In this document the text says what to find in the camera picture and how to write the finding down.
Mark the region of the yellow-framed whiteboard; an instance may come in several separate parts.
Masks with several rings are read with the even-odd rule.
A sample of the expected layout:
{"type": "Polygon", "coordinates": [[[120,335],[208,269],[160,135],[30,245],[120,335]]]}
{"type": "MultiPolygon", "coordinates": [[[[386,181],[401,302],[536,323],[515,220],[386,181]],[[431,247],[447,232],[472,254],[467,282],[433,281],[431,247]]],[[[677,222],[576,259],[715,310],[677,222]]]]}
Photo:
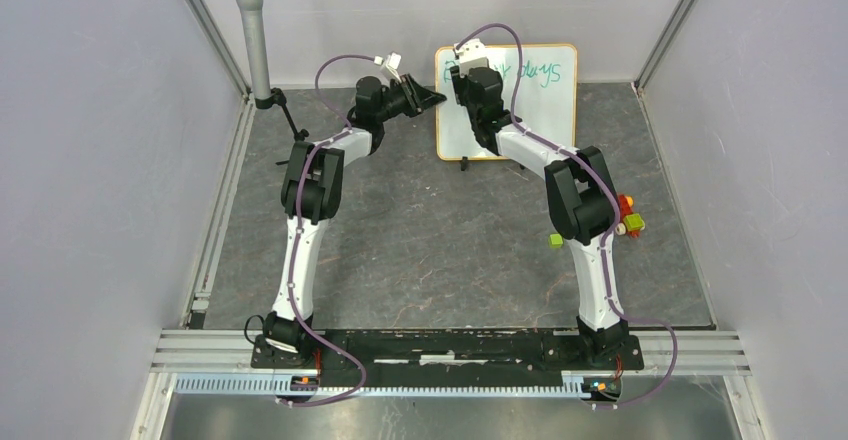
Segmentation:
{"type": "MultiPolygon", "coordinates": [[[[520,82],[516,115],[542,137],[559,145],[575,145],[577,65],[576,48],[566,43],[530,44],[518,53],[514,45],[487,48],[489,65],[504,81],[504,107],[520,82]]],[[[435,53],[436,90],[447,101],[436,109],[436,151],[444,161],[490,160],[495,156],[479,146],[467,111],[455,99],[449,69],[457,64],[448,46],[435,53]]]]}

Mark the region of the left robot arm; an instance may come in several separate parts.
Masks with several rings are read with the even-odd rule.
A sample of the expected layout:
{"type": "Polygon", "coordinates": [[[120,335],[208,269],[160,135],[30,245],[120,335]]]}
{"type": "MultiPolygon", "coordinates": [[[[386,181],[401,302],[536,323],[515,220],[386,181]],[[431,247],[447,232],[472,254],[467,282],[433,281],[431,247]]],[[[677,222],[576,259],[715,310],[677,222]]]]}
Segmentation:
{"type": "Polygon", "coordinates": [[[374,76],[356,83],[345,127],[319,142],[293,145],[281,189],[286,215],[286,251],[281,284],[263,321],[263,338],[290,367],[313,357],[308,332],[314,313],[313,287],[319,250],[342,197],[345,167],[373,154],[385,135],[384,124],[398,116],[416,117],[444,103],[446,96],[412,76],[384,84],[374,76]]]}

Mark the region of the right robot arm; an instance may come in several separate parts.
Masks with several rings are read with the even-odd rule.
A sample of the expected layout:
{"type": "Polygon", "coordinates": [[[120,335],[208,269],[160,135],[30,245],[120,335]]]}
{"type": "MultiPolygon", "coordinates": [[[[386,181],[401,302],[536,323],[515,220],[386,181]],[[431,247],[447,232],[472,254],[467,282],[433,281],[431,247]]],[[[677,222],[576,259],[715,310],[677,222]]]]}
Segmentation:
{"type": "Polygon", "coordinates": [[[620,209],[603,153],[594,146],[558,145],[525,127],[504,106],[498,71],[473,67],[462,72],[453,66],[449,72],[478,144],[544,180],[551,223],[569,246],[578,280],[578,356],[591,368],[606,366],[624,346],[629,327],[611,254],[620,209]]]}

